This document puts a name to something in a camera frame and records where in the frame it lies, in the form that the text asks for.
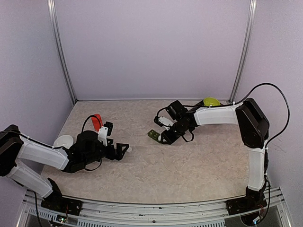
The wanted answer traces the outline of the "green weekly pill organizer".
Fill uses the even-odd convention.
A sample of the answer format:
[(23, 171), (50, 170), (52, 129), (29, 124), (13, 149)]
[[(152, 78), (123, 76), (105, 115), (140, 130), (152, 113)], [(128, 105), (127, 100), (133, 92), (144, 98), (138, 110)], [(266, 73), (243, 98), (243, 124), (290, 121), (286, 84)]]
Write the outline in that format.
[(158, 137), (161, 135), (158, 132), (156, 132), (155, 130), (150, 130), (147, 135), (152, 138), (153, 140), (155, 140), (156, 142), (160, 143), (160, 141), (158, 140)]

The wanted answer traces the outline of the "orange pill bottle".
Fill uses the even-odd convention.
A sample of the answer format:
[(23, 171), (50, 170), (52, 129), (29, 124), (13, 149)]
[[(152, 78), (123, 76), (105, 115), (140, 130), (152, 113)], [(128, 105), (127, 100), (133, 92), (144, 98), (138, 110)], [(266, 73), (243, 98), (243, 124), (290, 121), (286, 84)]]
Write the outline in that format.
[(103, 126), (102, 118), (100, 114), (94, 114), (94, 117), (91, 117), (91, 121), (96, 132)]

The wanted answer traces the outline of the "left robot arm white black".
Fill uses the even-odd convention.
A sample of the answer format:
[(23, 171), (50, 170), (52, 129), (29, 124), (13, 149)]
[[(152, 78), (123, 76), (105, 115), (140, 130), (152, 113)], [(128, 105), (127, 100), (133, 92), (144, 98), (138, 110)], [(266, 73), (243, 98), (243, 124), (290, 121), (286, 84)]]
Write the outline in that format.
[(39, 194), (56, 210), (66, 206), (66, 199), (50, 178), (44, 178), (22, 161), (31, 160), (73, 174), (86, 170), (87, 165), (103, 158), (122, 160), (129, 144), (113, 144), (107, 136), (110, 131), (101, 127), (98, 132), (82, 130), (70, 147), (53, 147), (23, 135), (18, 126), (10, 125), (0, 133), (0, 175)]

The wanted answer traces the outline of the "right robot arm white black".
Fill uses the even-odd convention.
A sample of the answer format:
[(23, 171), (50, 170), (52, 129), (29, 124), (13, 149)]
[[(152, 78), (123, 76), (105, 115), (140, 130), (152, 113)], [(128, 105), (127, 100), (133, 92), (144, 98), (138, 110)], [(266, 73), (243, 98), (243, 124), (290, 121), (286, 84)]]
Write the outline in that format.
[(197, 127), (232, 125), (238, 128), (249, 158), (248, 184), (242, 206), (247, 210), (254, 209), (264, 198), (267, 186), (269, 138), (269, 121), (256, 101), (247, 98), (228, 105), (205, 106), (199, 102), (189, 106), (177, 100), (163, 109), (170, 118), (159, 114), (154, 117), (157, 125), (165, 127), (158, 139), (163, 144), (173, 144), (187, 132), (192, 134)]

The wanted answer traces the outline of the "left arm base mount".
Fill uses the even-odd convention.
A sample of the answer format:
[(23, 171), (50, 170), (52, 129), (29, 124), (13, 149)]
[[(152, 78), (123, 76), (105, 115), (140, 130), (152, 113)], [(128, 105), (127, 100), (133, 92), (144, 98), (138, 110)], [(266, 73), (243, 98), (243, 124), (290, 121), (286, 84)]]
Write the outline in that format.
[(67, 215), (79, 216), (83, 202), (62, 196), (49, 196), (42, 200), (41, 206), (49, 210), (57, 211)]

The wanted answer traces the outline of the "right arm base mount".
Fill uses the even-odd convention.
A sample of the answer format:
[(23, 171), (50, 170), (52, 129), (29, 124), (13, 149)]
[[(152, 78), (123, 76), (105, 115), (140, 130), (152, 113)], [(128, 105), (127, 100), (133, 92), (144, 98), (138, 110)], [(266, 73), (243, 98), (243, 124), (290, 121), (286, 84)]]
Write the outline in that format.
[(256, 201), (254, 198), (240, 197), (226, 201), (226, 207), (229, 215), (257, 210), (266, 206), (267, 202), (264, 198), (260, 201)]

